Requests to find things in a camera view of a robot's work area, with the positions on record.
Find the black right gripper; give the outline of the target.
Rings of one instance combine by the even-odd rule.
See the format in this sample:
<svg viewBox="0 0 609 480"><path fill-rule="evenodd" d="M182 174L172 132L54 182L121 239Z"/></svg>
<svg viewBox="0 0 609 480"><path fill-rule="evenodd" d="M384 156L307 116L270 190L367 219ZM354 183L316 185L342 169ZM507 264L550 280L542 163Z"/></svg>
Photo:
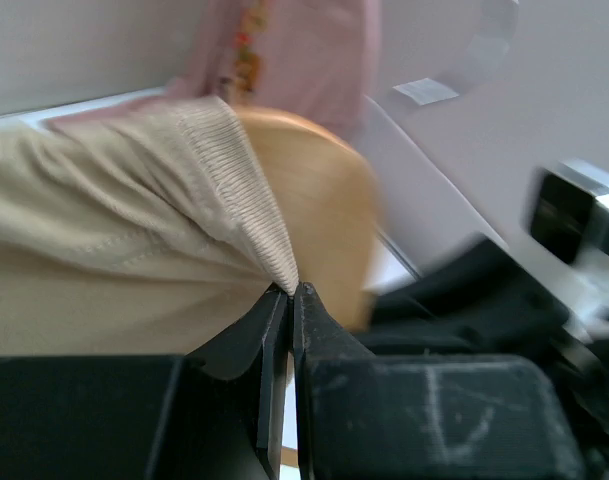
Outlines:
<svg viewBox="0 0 609 480"><path fill-rule="evenodd" d="M488 238L376 297L359 341L377 355L516 355L554 384L591 479L609 479L609 337L582 341L571 314Z"/></svg>

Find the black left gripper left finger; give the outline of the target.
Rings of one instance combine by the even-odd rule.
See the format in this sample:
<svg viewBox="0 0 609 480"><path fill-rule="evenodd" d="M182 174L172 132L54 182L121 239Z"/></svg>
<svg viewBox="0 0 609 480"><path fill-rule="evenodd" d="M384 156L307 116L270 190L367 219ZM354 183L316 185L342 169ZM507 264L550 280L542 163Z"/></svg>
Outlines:
<svg viewBox="0 0 609 480"><path fill-rule="evenodd" d="M270 287L192 352L192 479L277 479L288 357L288 295Z"/></svg>

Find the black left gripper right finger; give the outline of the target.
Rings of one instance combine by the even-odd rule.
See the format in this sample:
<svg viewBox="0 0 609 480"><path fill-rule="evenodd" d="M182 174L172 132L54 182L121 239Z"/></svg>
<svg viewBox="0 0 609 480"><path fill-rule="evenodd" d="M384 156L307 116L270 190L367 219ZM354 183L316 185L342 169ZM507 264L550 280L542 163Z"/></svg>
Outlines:
<svg viewBox="0 0 609 480"><path fill-rule="evenodd" d="M304 479L376 479L377 358L327 312L314 286L292 301L299 469Z"/></svg>

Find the wooden hanger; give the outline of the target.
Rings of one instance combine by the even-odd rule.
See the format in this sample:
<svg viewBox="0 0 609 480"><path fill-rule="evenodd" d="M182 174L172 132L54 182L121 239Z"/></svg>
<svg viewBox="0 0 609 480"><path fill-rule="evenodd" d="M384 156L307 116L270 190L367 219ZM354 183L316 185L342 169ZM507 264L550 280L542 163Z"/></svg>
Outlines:
<svg viewBox="0 0 609 480"><path fill-rule="evenodd" d="M285 221L299 278L345 329L367 327L378 199L367 161L327 129L284 111L234 110Z"/></svg>

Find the beige t shirt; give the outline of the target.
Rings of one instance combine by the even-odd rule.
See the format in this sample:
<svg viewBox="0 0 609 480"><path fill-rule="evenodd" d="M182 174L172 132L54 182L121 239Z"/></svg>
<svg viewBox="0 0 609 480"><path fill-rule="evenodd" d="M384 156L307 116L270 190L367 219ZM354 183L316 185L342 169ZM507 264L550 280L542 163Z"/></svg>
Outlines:
<svg viewBox="0 0 609 480"><path fill-rule="evenodd" d="M223 101L0 127L0 355L187 353L298 282Z"/></svg>

